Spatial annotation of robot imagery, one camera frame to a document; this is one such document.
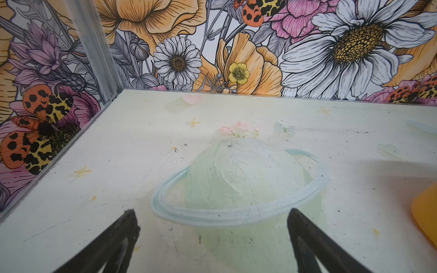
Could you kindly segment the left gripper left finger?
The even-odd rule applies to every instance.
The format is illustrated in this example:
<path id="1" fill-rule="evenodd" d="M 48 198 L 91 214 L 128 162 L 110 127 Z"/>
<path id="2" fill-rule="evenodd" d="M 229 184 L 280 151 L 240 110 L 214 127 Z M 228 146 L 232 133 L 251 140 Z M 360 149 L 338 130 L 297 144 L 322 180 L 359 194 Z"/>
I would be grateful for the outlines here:
<path id="1" fill-rule="evenodd" d="M 135 211 L 124 214 L 77 253 L 57 273 L 127 272 L 141 228 Z"/>

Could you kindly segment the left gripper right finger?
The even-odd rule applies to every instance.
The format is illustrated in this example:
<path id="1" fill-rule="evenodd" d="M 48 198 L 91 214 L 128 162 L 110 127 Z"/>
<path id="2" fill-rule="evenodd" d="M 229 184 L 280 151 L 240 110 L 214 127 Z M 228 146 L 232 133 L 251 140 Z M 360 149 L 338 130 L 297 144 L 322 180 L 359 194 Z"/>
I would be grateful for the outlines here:
<path id="1" fill-rule="evenodd" d="M 290 211 L 287 228 L 298 272 L 320 273 L 321 263 L 329 273 L 371 273 L 297 208 Z"/>

